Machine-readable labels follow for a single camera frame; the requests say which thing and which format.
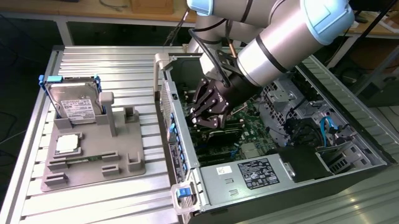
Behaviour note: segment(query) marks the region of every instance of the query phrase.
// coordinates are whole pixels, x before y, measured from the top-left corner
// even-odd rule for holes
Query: robotic arm
[[[188,6],[199,15],[195,40],[214,50],[214,60],[206,54],[200,58],[207,77],[188,119],[210,128],[223,128],[232,109],[331,44],[354,22],[347,0],[188,0]],[[236,58],[218,50],[224,26],[204,29],[222,18],[234,21],[232,39],[252,39]],[[192,52],[196,42],[190,42]]]

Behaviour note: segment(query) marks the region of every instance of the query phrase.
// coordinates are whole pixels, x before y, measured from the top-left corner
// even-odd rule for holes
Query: hard drive label
[[[61,105],[71,121],[95,118],[92,101],[89,99],[63,100]]]
[[[260,159],[238,164],[247,187],[254,190],[279,183],[279,178],[268,160]]]

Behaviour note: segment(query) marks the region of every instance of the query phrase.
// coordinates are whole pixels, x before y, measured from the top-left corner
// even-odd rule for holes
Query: motherboard
[[[190,114],[191,94],[180,98],[184,115]],[[250,99],[227,117],[224,128],[190,126],[191,140],[202,167],[267,155],[276,149],[268,128],[259,117],[262,103]]]

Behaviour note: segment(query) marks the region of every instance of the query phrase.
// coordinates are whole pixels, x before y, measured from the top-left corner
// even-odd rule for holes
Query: white label
[[[222,174],[230,174],[230,173],[232,172],[230,166],[218,167],[218,168],[216,168],[216,171],[218,171],[218,175],[222,175]]]
[[[92,101],[89,99],[63,100],[61,105],[69,120],[85,120],[95,118]]]

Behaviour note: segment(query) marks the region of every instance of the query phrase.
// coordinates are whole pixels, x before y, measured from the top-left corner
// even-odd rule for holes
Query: wooden table
[[[176,26],[184,15],[186,0],[174,0],[174,14],[136,14],[131,9],[129,0],[104,0],[112,5],[128,5],[116,11],[103,6],[99,0],[80,0],[77,3],[60,0],[0,0],[0,13],[9,18],[51,20],[57,29],[64,45],[73,45],[67,23],[95,22],[151,26]],[[190,12],[184,27],[194,27],[195,12]]]
[[[327,68],[332,68],[346,53],[348,52],[351,46],[356,42],[358,38],[360,37],[362,33],[370,26],[371,22],[375,20],[375,17],[366,13],[360,13],[360,15],[368,20],[367,23],[359,23],[359,26],[356,28],[351,28],[347,35],[350,38],[346,40],[344,44],[342,45],[342,48],[336,52],[334,58],[331,59]],[[399,34],[392,33],[388,29],[386,29],[380,24],[378,24],[370,34],[367,35],[368,38],[380,38],[380,39],[399,39]]]

